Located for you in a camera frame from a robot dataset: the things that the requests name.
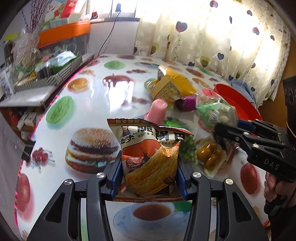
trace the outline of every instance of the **striped box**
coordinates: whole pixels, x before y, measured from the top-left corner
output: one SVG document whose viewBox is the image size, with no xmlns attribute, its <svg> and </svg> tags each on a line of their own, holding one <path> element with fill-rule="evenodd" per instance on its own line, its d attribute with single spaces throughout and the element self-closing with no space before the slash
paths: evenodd
<svg viewBox="0 0 296 241">
<path fill-rule="evenodd" d="M 48 78 L 37 80 L 21 86 L 15 86 L 15 90 L 16 92 L 20 92 L 45 86 L 58 86 L 62 81 L 66 80 L 71 74 L 73 74 L 82 63 L 87 63 L 93 58 L 93 56 L 93 53 L 86 53 L 83 56 L 79 56 L 65 68 L 59 71 L 56 75 L 52 75 Z"/>
</svg>

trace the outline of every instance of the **hand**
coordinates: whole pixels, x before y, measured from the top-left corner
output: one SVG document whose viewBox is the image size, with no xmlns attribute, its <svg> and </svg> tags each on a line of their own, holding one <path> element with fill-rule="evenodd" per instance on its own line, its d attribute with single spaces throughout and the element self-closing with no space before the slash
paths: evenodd
<svg viewBox="0 0 296 241">
<path fill-rule="evenodd" d="M 296 182 L 288 183 L 285 181 L 280 181 L 276 183 L 276 177 L 268 172 L 265 175 L 266 181 L 264 182 L 264 197 L 268 202 L 276 199 L 276 196 L 279 195 L 286 195 L 287 199 L 282 204 L 282 207 L 285 207 L 293 195 L 293 192 L 296 188 Z M 296 204 L 296 195 L 292 198 L 288 207 L 292 207 Z"/>
</svg>

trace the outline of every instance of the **teacup print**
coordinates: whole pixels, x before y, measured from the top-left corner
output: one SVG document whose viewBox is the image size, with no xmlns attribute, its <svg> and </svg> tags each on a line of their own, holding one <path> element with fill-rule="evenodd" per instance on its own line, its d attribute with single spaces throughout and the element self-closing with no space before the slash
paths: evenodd
<svg viewBox="0 0 296 241">
<path fill-rule="evenodd" d="M 135 203 L 119 210 L 115 228 L 136 240 L 159 241 L 185 232 L 190 212 L 176 212 L 173 203 Z"/>
</svg>

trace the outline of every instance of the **windowsill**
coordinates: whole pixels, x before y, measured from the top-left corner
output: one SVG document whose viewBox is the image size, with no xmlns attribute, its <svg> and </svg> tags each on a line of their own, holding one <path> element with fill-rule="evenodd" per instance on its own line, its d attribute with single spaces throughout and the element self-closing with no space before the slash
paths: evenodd
<svg viewBox="0 0 296 241">
<path fill-rule="evenodd" d="M 97 18 L 97 19 L 93 19 L 91 20 L 91 24 L 92 23 L 104 23 L 104 22 L 114 22 L 115 21 L 115 17 L 114 18 Z M 128 17 L 118 17 L 116 19 L 116 22 L 139 22 L 140 19 L 139 18 L 128 18 Z"/>
</svg>

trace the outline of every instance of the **black cloth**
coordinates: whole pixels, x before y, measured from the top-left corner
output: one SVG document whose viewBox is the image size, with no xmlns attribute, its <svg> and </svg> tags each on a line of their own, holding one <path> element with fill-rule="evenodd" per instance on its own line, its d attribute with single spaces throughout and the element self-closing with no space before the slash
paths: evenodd
<svg viewBox="0 0 296 241">
<path fill-rule="evenodd" d="M 272 241 L 296 240 L 296 205 L 280 209 L 277 215 L 268 218 Z"/>
</svg>

